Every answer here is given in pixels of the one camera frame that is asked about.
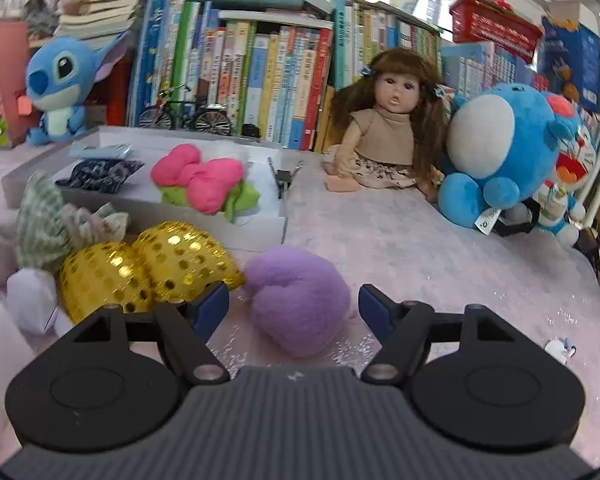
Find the gold sequin plush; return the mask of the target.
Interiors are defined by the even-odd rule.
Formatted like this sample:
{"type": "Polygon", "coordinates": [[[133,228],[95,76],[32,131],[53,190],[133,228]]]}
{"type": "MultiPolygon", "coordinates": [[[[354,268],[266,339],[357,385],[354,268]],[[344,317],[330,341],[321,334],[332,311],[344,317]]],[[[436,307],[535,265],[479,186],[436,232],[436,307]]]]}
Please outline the gold sequin plush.
{"type": "Polygon", "coordinates": [[[106,304],[137,313],[190,301],[216,281],[234,290],[244,276],[218,240],[181,221],[143,230],[132,243],[82,248],[65,258],[57,274],[62,306],[74,324],[106,304]]]}

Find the purple plush heart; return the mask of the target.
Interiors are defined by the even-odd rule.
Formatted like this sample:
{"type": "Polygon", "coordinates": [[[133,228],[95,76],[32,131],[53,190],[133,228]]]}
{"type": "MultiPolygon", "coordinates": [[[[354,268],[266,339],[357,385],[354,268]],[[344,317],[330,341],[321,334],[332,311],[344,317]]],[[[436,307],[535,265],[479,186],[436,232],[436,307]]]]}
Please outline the purple plush heart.
{"type": "Polygon", "coordinates": [[[351,291],[337,269],[306,250],[280,245],[244,267],[250,318],[262,334],[295,358],[325,350],[351,312],[351,291]]]}

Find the white foam block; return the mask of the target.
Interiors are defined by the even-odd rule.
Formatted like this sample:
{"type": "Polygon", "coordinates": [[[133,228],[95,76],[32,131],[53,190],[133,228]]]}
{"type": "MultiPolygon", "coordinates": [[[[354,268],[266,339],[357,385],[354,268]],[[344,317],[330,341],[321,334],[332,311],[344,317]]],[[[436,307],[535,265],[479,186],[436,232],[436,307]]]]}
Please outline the white foam block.
{"type": "Polygon", "coordinates": [[[55,278],[44,270],[12,274],[6,282],[6,308],[20,330],[32,335],[55,332],[61,337],[73,328],[60,307],[55,278]]]}

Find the green striped fabric scrunchie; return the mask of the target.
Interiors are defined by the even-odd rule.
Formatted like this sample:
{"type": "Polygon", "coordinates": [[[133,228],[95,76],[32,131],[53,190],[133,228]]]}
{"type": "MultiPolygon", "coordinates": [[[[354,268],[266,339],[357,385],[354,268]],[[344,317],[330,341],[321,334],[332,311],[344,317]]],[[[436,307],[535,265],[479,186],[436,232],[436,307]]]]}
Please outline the green striped fabric scrunchie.
{"type": "Polygon", "coordinates": [[[24,188],[16,220],[15,256],[19,269],[54,273],[77,250],[98,243],[122,242],[130,215],[110,203],[95,212],[66,203],[60,188],[35,171],[24,188]]]}

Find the shallow grey cardboard tray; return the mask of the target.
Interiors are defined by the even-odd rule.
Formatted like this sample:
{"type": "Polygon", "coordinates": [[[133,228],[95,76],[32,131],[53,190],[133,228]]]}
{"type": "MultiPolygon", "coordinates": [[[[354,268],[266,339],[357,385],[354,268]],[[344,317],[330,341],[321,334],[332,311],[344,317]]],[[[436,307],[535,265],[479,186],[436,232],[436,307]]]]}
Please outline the shallow grey cardboard tray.
{"type": "Polygon", "coordinates": [[[72,143],[57,144],[12,170],[2,179],[5,200],[17,208],[29,178],[42,171],[60,185],[62,199],[90,211],[110,204],[131,217],[134,233],[165,221],[183,221],[208,232],[225,247],[246,252],[282,244],[287,226],[286,200],[276,181],[282,169],[283,151],[274,144],[250,139],[222,138],[211,133],[174,130],[147,130],[101,126],[72,143]],[[187,189],[211,182],[207,174],[192,170],[175,186],[158,185],[151,170],[170,151],[181,145],[196,146],[202,160],[233,157],[244,165],[244,176],[218,210],[198,210],[189,203],[187,189]],[[114,194],[70,188],[69,178],[80,158],[118,156],[127,151],[129,159],[143,167],[133,172],[114,194]]]}

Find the Doraemon plush toy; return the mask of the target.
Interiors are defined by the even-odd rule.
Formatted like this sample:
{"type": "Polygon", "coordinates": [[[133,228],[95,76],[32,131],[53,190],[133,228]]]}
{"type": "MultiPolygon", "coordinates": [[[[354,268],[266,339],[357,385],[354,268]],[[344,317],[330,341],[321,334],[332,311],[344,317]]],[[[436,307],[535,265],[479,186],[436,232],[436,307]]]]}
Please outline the Doraemon plush toy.
{"type": "Polygon", "coordinates": [[[553,171],[532,196],[540,205],[538,227],[554,234],[564,247],[573,247],[579,239],[585,206],[576,192],[591,177],[596,163],[591,135],[581,118],[577,126],[574,138],[560,144],[553,171]]]}

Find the brown haired baby doll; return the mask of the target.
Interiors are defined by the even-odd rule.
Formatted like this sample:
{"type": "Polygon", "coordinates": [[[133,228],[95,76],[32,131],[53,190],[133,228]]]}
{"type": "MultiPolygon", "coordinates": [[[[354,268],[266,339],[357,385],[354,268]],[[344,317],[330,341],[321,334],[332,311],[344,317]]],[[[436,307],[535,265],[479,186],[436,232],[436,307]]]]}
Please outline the brown haired baby doll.
{"type": "Polygon", "coordinates": [[[437,200],[437,168],[448,131],[442,81],[418,53],[392,48],[376,55],[360,79],[332,98],[338,142],[324,155],[325,188],[418,188],[437,200]]]}

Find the miniature black bicycle model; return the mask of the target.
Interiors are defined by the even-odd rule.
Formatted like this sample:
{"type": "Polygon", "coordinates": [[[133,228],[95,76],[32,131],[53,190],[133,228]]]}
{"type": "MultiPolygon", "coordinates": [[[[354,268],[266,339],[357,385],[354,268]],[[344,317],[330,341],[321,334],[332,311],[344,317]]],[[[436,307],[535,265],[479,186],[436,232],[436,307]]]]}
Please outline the miniature black bicycle model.
{"type": "Polygon", "coordinates": [[[140,128],[164,130],[189,130],[208,132],[217,136],[231,136],[233,126],[226,108],[220,104],[207,104],[205,100],[189,101],[175,99],[181,90],[189,90],[187,84],[160,90],[157,101],[140,112],[137,125],[140,128]]]}

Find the blue Stitch plush toy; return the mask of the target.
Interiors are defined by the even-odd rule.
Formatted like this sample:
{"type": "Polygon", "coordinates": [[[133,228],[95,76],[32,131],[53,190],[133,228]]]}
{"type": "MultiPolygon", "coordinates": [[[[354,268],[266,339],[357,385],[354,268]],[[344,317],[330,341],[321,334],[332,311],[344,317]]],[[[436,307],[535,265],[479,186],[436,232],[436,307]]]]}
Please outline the blue Stitch plush toy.
{"type": "Polygon", "coordinates": [[[70,36],[57,37],[32,56],[26,70],[26,96],[41,112],[26,142],[40,146],[72,140],[84,133],[84,102],[94,84],[110,74],[128,50],[129,35],[122,32],[94,50],[70,36]]]}

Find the row of upright books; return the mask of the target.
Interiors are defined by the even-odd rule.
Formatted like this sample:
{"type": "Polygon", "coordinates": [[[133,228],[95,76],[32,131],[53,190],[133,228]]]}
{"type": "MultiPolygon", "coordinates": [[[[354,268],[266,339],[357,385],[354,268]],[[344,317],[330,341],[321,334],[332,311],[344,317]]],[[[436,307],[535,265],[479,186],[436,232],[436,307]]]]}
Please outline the row of upright books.
{"type": "Polygon", "coordinates": [[[294,150],[320,143],[332,94],[401,47],[444,70],[440,28],[365,0],[146,0],[126,121],[160,90],[224,105],[232,136],[294,150]]]}

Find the red plastic basket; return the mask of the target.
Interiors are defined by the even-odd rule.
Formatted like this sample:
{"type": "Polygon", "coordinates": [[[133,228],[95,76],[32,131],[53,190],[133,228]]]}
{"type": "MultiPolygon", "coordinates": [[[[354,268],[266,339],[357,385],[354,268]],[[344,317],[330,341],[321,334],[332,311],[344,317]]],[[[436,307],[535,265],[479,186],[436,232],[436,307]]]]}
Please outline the red plastic basket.
{"type": "Polygon", "coordinates": [[[538,25],[493,0],[456,0],[450,14],[456,44],[491,41],[527,64],[543,36],[538,25]]]}

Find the blue cardboard box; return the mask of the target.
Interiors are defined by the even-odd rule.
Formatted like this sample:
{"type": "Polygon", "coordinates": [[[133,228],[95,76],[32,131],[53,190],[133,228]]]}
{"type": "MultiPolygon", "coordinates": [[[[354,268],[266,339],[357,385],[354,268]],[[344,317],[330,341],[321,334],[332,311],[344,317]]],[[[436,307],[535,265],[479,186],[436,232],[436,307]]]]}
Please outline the blue cardboard box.
{"type": "Polygon", "coordinates": [[[589,112],[600,104],[600,36],[570,20],[542,17],[538,73],[548,90],[561,94],[589,112]]]}

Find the stack of horizontal books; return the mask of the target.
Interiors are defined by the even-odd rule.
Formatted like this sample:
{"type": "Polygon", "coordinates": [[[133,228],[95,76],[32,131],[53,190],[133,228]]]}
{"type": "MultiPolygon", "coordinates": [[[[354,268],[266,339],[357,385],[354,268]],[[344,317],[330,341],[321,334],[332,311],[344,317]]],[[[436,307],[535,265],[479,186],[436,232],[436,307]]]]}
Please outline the stack of horizontal books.
{"type": "Polygon", "coordinates": [[[54,37],[71,37],[93,50],[124,32],[136,32],[146,0],[83,0],[73,14],[59,17],[54,37]]]}

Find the pink wooden house model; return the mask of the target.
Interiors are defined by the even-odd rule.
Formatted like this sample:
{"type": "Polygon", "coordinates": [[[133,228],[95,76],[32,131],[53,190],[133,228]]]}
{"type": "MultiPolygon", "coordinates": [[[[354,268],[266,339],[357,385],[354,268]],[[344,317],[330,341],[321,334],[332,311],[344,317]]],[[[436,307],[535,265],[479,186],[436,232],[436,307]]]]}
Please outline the pink wooden house model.
{"type": "Polygon", "coordinates": [[[30,56],[28,25],[0,21],[0,117],[12,145],[23,143],[27,130],[38,124],[38,113],[26,96],[30,56]]]}

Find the grey crumpled cloth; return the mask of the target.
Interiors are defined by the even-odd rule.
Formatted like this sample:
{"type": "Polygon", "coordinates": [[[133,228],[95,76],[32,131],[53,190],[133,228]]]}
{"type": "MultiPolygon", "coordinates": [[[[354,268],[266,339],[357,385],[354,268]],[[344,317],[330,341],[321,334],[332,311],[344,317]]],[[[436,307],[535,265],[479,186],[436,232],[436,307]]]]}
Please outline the grey crumpled cloth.
{"type": "Polygon", "coordinates": [[[59,25],[58,15],[45,0],[27,0],[22,8],[22,18],[27,24],[30,40],[53,37],[59,25]]]}

